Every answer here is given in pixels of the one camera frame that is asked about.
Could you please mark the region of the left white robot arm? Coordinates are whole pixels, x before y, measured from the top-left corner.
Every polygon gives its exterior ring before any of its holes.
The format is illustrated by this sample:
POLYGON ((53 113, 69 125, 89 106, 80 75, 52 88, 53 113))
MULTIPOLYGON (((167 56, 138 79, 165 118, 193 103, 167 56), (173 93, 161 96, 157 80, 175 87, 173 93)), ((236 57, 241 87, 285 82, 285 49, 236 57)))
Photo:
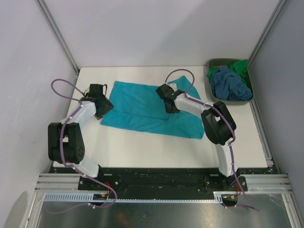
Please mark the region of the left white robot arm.
POLYGON ((107 84, 90 84, 81 99, 70 98, 78 102, 72 113, 47 128, 49 159, 89 177, 88 184, 95 190, 104 186, 105 178, 98 174, 99 165, 86 156, 82 128, 91 118, 99 121, 114 108, 106 97, 107 89, 107 84))

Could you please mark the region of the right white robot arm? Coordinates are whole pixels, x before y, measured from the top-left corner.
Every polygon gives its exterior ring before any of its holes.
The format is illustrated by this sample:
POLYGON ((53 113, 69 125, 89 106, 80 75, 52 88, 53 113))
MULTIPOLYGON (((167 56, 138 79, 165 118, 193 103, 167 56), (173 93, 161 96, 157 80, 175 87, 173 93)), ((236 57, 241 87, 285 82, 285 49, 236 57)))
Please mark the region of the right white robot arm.
POLYGON ((196 99, 182 90, 173 90, 168 84, 156 89, 157 95, 163 100, 166 113, 173 114, 186 111, 202 119, 205 134, 217 151, 219 185, 223 190, 231 190, 236 185, 237 166, 233 154, 232 143, 236 140, 236 123, 226 105, 218 101, 208 104, 196 99))

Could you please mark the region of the teal t-shirt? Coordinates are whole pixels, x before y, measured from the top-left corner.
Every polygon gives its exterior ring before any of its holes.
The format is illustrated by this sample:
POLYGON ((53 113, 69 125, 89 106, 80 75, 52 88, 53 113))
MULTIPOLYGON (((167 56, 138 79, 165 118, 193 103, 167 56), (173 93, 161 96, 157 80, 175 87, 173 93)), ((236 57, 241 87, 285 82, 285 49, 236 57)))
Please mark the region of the teal t-shirt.
POLYGON ((188 112, 168 114, 156 93, 157 86, 115 81, 110 93, 114 108, 101 121, 101 125, 177 136, 202 139, 205 130, 201 118, 188 112))

